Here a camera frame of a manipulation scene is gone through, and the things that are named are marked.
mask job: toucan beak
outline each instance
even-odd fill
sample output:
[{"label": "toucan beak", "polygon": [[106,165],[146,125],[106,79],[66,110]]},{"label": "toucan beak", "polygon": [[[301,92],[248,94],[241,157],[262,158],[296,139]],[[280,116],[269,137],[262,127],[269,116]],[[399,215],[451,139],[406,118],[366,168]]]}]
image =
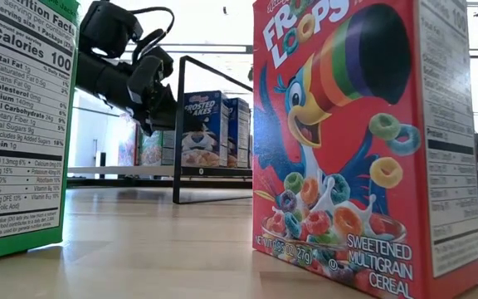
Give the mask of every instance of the toucan beak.
[{"label": "toucan beak", "polygon": [[322,144],[319,123],[328,118],[330,114],[320,109],[315,96],[310,92],[312,64],[313,57],[302,68],[305,103],[290,109],[287,122],[291,134],[301,144],[319,148]]}]

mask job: toucan cartoon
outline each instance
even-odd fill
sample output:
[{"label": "toucan cartoon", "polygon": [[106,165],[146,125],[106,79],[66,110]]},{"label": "toucan cartoon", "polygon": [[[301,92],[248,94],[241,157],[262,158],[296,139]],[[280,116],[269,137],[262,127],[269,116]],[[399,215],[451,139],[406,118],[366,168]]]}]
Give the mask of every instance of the toucan cartoon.
[{"label": "toucan cartoon", "polygon": [[[254,153],[260,166],[263,169],[272,166],[282,181],[291,172],[304,177],[316,173],[319,167],[313,148],[322,146],[320,123],[358,99],[397,104],[407,87],[411,59],[411,46],[401,17],[393,7],[374,4],[340,24],[288,84],[278,76],[274,91],[285,94],[286,125],[300,145],[301,159],[296,162],[290,161],[285,151],[281,123],[268,93],[268,70],[264,66],[258,87],[262,109],[256,107],[254,114],[257,138]],[[362,144],[339,173],[348,181],[352,199],[367,203],[369,195],[375,194],[374,212],[388,213],[385,190],[369,178],[369,167],[379,158],[368,154],[373,135],[368,127],[363,132]]]}]

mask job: nutrition facts label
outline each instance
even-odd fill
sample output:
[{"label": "nutrition facts label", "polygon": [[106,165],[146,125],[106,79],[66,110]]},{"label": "nutrition facts label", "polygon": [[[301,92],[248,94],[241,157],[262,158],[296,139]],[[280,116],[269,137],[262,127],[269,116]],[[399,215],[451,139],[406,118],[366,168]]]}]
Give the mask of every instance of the nutrition facts label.
[{"label": "nutrition facts label", "polygon": [[466,1],[420,0],[433,275],[478,259],[478,182]]},{"label": "nutrition facts label", "polygon": [[0,237],[60,224],[76,28],[34,0],[0,0]]}]

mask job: black metal frame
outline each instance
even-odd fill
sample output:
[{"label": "black metal frame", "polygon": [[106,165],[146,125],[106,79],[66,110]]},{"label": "black metal frame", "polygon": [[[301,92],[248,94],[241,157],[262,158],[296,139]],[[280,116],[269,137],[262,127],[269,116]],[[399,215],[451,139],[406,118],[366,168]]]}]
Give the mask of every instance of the black metal frame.
[{"label": "black metal frame", "polygon": [[[183,135],[183,118],[184,118],[184,88],[185,88],[185,72],[186,62],[192,63],[206,71],[221,76],[222,78],[234,83],[247,91],[253,92],[253,89],[240,81],[190,57],[183,56],[180,58],[180,69],[178,70],[178,98],[177,98],[177,112],[176,112],[176,136],[174,146],[174,177],[173,177],[173,202],[174,203],[200,203],[202,201],[182,201],[180,199],[180,189],[186,186],[186,181],[182,181],[182,177],[248,177],[251,178],[251,169],[226,169],[226,168],[198,168],[198,167],[183,167],[182,166],[182,135]],[[228,200],[228,199],[213,199],[211,201]]]}]

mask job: blue cereal box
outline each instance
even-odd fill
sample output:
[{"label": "blue cereal box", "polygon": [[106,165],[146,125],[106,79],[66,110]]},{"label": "blue cereal box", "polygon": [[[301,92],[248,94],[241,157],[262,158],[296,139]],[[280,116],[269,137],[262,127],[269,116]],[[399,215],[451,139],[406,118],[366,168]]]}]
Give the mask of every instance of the blue cereal box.
[{"label": "blue cereal box", "polygon": [[248,144],[250,138],[250,108],[240,98],[227,101],[228,121],[228,167],[248,167]]},{"label": "blue cereal box", "polygon": [[194,167],[227,166],[228,108],[221,91],[186,93],[184,110],[202,122],[202,130],[184,128],[182,165]]}]

